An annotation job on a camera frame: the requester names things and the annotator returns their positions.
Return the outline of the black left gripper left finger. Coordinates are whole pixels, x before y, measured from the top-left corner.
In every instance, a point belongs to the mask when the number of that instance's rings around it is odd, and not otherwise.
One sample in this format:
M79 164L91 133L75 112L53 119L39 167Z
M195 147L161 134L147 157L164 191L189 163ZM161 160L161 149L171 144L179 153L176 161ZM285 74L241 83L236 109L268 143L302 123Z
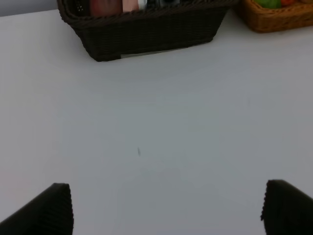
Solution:
M69 184L53 183L0 223L2 235L72 235L74 215Z

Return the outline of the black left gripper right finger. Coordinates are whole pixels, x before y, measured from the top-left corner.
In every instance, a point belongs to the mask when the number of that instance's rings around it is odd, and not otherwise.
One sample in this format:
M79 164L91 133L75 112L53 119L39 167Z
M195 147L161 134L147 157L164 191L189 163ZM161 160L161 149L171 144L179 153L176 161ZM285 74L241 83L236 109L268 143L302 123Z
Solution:
M284 180L269 180L260 219L267 235L311 235L313 199Z

